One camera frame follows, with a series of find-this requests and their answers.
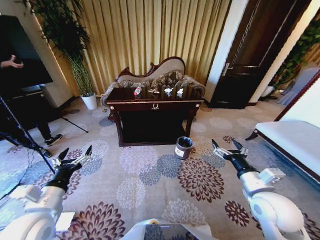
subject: bench leg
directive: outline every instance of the bench leg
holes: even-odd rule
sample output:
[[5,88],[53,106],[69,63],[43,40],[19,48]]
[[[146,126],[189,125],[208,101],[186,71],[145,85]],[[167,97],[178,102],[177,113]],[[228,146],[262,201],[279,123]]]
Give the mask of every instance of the bench leg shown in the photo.
[[258,137],[258,134],[256,133],[256,130],[254,130],[251,135],[249,137],[247,137],[245,140],[246,141],[249,141],[249,140],[252,140],[252,139],[255,139],[256,137]]

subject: sneaker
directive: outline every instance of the sneaker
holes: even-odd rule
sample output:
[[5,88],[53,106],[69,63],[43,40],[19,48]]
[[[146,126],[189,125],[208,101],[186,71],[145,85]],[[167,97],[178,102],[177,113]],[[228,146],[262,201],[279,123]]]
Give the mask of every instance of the sneaker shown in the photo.
[[57,136],[51,137],[50,139],[45,140],[44,142],[48,147],[51,147],[53,144],[58,142],[62,137],[63,137],[62,134],[58,134]]
[[46,158],[52,157],[52,153],[49,152],[47,149],[45,149],[43,147],[41,147],[39,149],[40,149],[40,152],[43,154],[43,156],[45,156]]

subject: wall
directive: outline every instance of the wall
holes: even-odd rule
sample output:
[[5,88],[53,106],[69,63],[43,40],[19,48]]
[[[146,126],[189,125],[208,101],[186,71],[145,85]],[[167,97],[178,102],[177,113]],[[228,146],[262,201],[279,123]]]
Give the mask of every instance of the wall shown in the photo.
[[37,18],[29,14],[29,10],[22,3],[11,0],[0,0],[0,13],[16,16],[19,19],[25,33],[53,80],[53,82],[45,84],[50,103],[53,107],[61,106],[73,95],[54,53],[48,46],[47,41],[41,37],[41,28]]
[[233,0],[231,2],[219,45],[213,59],[208,81],[206,82],[205,86],[206,91],[204,99],[206,99],[208,102],[211,102],[211,98],[214,94],[220,75],[224,69],[227,56],[237,33],[242,15],[245,12],[247,3],[248,0]]
[[320,78],[290,108],[280,121],[300,120],[320,128]]
[[289,38],[283,45],[281,51],[273,61],[271,67],[269,68],[268,72],[265,74],[264,78],[262,79],[255,93],[252,95],[249,101],[250,103],[256,103],[258,101],[261,94],[266,89],[266,87],[268,86],[268,84],[276,74],[277,70],[280,68],[281,64],[284,62],[284,60],[290,53],[291,49],[294,47],[294,45],[300,38],[301,34],[304,32],[306,27],[309,25],[310,21],[316,15],[319,7],[320,7],[320,0],[311,0],[308,8],[303,13],[300,21],[296,24],[291,35],[289,36]]

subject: green plant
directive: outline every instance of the green plant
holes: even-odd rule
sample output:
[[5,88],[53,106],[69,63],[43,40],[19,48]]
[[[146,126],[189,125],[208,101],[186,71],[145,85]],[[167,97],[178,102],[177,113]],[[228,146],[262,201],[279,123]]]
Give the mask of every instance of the green plant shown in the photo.
[[[40,15],[43,37],[70,59],[72,73],[82,97],[94,94],[88,71],[83,64],[83,50],[90,42],[85,28],[75,18],[83,11],[80,0],[22,0],[31,13]],[[71,10],[68,3],[75,7]]]
[[320,42],[320,19],[314,18],[286,57],[271,82],[274,91],[288,83],[297,72],[297,67],[304,62],[306,53]]

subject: small bottle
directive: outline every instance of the small bottle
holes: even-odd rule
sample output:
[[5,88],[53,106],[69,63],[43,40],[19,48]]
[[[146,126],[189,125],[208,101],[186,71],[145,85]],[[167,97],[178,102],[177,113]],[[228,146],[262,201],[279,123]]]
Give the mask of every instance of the small bottle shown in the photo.
[[139,94],[141,93],[141,90],[142,90],[141,87],[138,86],[138,87],[134,90],[134,95],[135,95],[135,96],[139,95]]

